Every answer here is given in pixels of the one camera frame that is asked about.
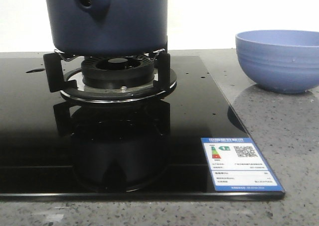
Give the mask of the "dark blue cooking pot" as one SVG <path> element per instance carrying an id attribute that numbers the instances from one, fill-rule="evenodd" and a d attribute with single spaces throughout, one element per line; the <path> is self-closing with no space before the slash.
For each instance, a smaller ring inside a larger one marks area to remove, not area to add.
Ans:
<path id="1" fill-rule="evenodd" d="M 164 48 L 167 2 L 46 0 L 53 44 L 82 56 L 125 56 Z"/>

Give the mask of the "light blue ribbed bowl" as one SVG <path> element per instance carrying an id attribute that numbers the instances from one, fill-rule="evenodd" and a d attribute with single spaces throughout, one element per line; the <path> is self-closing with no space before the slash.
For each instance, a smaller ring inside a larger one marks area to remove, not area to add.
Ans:
<path id="1" fill-rule="evenodd" d="M 319 34 L 301 30 L 253 30 L 236 34 L 243 72 L 269 91 L 298 94 L 319 85 Z"/>

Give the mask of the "black metal pot support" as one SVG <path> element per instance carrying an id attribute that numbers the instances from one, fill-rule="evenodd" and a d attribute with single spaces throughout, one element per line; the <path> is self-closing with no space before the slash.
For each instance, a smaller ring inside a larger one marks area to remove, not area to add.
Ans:
<path id="1" fill-rule="evenodd" d="M 142 55 L 154 62 L 154 78 L 137 87 L 122 86 L 119 89 L 100 89 L 87 86 L 83 82 L 81 65 L 67 73 L 62 68 L 62 62 L 70 62 L 77 55 L 55 50 L 53 53 L 44 54 L 44 66 L 50 92 L 59 92 L 69 101 L 84 104 L 121 104 L 147 101 L 149 99 L 164 98 L 171 94 L 177 86 L 177 76 L 170 66 L 170 54 L 167 46 L 160 49 L 143 51 L 139 54 L 85 56 L 84 60 L 91 57 L 121 58 Z"/>

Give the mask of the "black round gas burner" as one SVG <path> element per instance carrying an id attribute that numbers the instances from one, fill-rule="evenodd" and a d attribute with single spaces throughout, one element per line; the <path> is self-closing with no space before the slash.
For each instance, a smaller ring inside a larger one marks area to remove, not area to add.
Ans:
<path id="1" fill-rule="evenodd" d="M 100 89 L 137 87 L 154 78 L 154 62 L 142 55 L 121 58 L 91 57 L 81 63 L 83 82 Z"/>

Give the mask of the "blue energy label sticker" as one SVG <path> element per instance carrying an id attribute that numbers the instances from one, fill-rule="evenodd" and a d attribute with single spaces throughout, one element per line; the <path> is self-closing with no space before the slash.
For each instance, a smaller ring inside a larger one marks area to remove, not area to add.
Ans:
<path id="1" fill-rule="evenodd" d="M 214 189 L 222 192 L 283 192 L 284 188 L 249 137 L 202 138 Z"/>

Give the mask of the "black glass gas cooktop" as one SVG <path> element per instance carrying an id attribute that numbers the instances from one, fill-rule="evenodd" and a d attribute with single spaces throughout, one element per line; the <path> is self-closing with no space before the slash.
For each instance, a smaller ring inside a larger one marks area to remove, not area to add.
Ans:
<path id="1" fill-rule="evenodd" d="M 250 137 L 197 56 L 173 56 L 163 100 L 82 106 L 50 93 L 40 58 L 0 61 L 2 200 L 273 200 L 214 189 L 202 138 Z"/>

